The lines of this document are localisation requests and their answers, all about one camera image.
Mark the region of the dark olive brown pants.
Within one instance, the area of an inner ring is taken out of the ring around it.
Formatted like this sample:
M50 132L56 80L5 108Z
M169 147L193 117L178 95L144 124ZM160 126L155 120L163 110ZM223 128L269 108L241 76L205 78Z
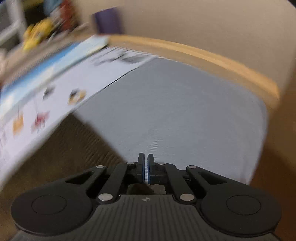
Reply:
M20 194L97 165L109 167L123 161L90 125L72 113L67 115L4 184L1 190L1 240L10 240L17 232L10 208Z

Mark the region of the white printed deer bedsheet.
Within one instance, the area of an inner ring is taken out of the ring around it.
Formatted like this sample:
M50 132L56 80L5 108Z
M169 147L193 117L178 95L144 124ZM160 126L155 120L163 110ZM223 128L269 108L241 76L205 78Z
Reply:
M264 102L196 67L121 47L104 47L1 105L1 184L69 113L126 160L152 153L249 183L266 136Z

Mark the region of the light blue cloud blanket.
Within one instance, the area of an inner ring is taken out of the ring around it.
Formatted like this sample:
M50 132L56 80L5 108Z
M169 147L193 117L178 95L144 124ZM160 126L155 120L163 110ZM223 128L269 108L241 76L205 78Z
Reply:
M8 59L8 67L1 77L1 105L15 105L43 82L76 64L88 55L108 45L107 36L58 38L23 53L15 51Z

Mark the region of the yellow plush toy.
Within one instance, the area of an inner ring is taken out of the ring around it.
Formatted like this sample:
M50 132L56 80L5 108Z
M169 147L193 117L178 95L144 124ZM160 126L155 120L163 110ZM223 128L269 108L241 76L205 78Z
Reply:
M45 40L53 30L53 22L50 18L45 18L36 24L27 27L23 34L23 50L30 51Z

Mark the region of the white shelf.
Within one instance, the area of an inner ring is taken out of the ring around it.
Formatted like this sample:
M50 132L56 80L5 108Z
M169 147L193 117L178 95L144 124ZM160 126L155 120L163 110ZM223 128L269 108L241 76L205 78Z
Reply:
M27 22L22 1L1 1L1 45L15 36L22 42L26 29Z

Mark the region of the purple box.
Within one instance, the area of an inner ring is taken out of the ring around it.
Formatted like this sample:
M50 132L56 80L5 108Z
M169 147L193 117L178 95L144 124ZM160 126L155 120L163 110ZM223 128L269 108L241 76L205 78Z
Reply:
M123 34L120 14L117 7L104 9L94 13L95 28L100 34Z

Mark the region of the wooden bed frame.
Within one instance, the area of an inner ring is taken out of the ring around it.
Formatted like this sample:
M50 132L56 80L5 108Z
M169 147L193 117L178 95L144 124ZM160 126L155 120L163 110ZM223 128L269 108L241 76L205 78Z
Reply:
M112 35L109 40L113 46L153 53L237 83L262 99L269 112L274 111L280 102L280 90L276 82L224 56L180 43L145 37Z

